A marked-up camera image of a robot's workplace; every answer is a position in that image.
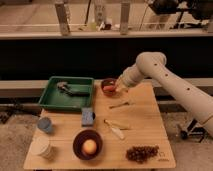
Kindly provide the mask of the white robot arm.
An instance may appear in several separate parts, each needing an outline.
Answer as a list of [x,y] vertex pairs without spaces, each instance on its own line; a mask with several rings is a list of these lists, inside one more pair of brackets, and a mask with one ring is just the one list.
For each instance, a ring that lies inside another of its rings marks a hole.
[[116,81],[116,89],[124,91],[137,86],[144,78],[156,80],[213,137],[213,97],[172,73],[165,67],[162,52],[142,52]]

